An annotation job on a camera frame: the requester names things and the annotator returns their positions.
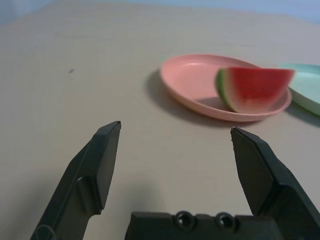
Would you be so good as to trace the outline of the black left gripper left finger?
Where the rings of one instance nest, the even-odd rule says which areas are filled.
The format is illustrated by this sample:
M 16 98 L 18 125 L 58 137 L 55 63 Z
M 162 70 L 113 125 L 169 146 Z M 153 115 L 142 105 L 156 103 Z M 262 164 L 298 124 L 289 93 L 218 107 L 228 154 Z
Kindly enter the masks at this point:
M 71 160 L 31 239 L 83 239 L 90 218 L 105 208 L 120 130 L 120 121 L 100 127 Z

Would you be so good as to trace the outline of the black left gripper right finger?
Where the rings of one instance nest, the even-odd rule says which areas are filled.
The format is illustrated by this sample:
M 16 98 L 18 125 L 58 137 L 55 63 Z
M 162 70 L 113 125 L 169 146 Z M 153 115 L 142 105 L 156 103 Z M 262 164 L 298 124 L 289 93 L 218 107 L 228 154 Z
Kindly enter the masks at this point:
M 241 128 L 230 131 L 236 168 L 254 216 L 272 218 L 285 240 L 318 240 L 320 213 L 267 142 Z

